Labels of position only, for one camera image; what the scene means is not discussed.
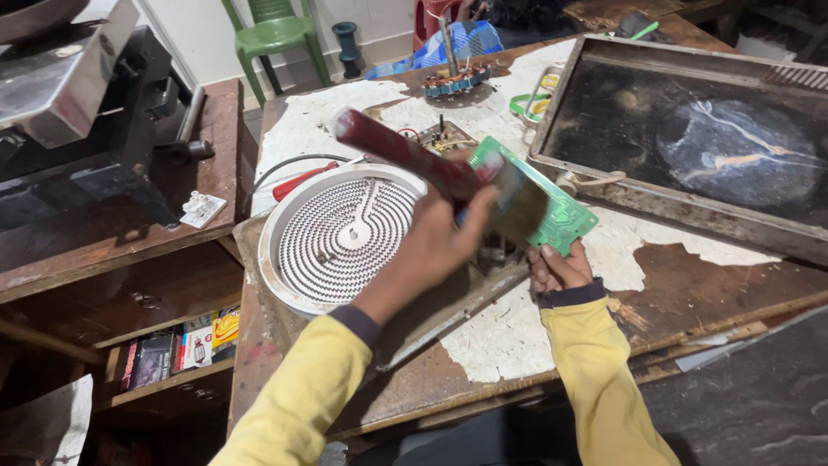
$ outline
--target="black power cord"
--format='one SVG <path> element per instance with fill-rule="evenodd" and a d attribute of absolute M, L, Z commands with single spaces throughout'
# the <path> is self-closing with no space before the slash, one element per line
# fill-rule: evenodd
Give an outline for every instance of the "black power cord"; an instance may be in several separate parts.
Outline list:
<path fill-rule="evenodd" d="M 328 153 L 311 153 L 311 154 L 308 154 L 308 155 L 300 155 L 298 157 L 283 160 L 283 161 L 277 163 L 276 165 L 274 165 L 273 167 L 271 167 L 269 170 L 267 170 L 262 175 L 262 177 L 259 178 L 259 181 L 257 181 L 256 184 L 253 185 L 253 189 L 251 189 L 250 192 L 248 192 L 247 196 L 244 197 L 244 202 L 242 202 L 242 213 L 244 213 L 248 210 L 248 204 L 250 203 L 250 200 L 253 199 L 253 193 L 258 191 L 258 188 L 262 185 L 262 183 L 264 183 L 264 181 L 267 179 L 267 177 L 269 177 L 273 174 L 273 172 L 275 172 L 279 168 L 284 167 L 285 165 L 289 165 L 289 164 L 294 163 L 294 162 L 299 162 L 300 160 L 308 160 L 310 158 L 329 158 L 331 160 L 336 160 L 337 162 L 350 162 L 351 161 L 350 158 L 341 157 L 339 155 L 330 155 Z"/>

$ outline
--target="red wire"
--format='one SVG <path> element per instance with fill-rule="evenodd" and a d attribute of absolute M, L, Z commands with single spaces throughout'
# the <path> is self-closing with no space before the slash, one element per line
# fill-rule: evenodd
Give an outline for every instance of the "red wire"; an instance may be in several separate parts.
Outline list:
<path fill-rule="evenodd" d="M 398 133 L 400 133 L 401 131 L 411 131 L 411 132 L 412 132 L 412 133 L 414 133 L 414 135 L 416 136 L 416 141 L 417 141 L 418 143 L 420 142 L 420 134 L 419 134 L 417 131 L 414 131 L 414 130 L 413 130 L 413 129 L 411 129 L 411 128 L 403 128 L 403 129 L 400 129 L 400 130 L 399 130 L 399 131 L 397 131 L 397 132 L 398 132 Z"/>

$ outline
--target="green wire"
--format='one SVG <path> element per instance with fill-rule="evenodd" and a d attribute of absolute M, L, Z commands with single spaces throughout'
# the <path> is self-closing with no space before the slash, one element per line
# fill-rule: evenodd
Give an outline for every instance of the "green wire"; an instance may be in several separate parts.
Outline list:
<path fill-rule="evenodd" d="M 654 22 L 653 24 L 643 28 L 641 32 L 629 38 L 631 41 L 637 41 L 638 39 L 644 37 L 645 35 L 649 34 L 650 32 L 655 31 L 658 29 L 658 21 Z"/>

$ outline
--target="yellow sleeve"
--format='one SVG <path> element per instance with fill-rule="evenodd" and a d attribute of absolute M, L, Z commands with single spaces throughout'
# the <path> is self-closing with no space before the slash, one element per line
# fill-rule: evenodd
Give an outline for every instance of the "yellow sleeve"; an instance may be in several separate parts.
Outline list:
<path fill-rule="evenodd" d="M 356 392 L 371 356 L 338 320 L 315 318 L 210 465 L 316 464 L 326 430 Z"/>
<path fill-rule="evenodd" d="M 652 426 L 627 367 L 629 344 L 609 316 L 603 284 L 597 280 L 586 286 L 596 285 L 603 298 L 541 309 L 552 357 L 575 410 L 580 460 L 584 466 L 680 466 Z"/>

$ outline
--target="green plastic chair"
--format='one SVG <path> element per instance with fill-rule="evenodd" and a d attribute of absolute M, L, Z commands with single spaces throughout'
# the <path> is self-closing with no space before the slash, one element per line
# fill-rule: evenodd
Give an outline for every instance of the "green plastic chair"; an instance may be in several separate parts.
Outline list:
<path fill-rule="evenodd" d="M 268 55 L 281 53 L 295 48 L 305 49 L 316 68 L 316 74 L 324 87 L 330 86 L 328 67 L 322 56 L 322 48 L 313 27 L 311 9 L 307 0 L 302 1 L 302 13 L 305 16 L 296 17 L 290 0 L 248 0 L 250 11 L 253 14 L 253 27 L 243 27 L 238 14 L 233 7 L 232 0 L 221 0 L 224 9 L 230 16 L 233 29 L 236 30 L 236 55 L 242 64 L 244 74 L 250 81 L 253 93 L 264 106 L 264 92 L 253 72 L 253 59 L 259 57 L 267 77 L 274 83 L 275 91 L 280 94 L 282 89 L 276 80 L 276 73 L 270 64 Z"/>

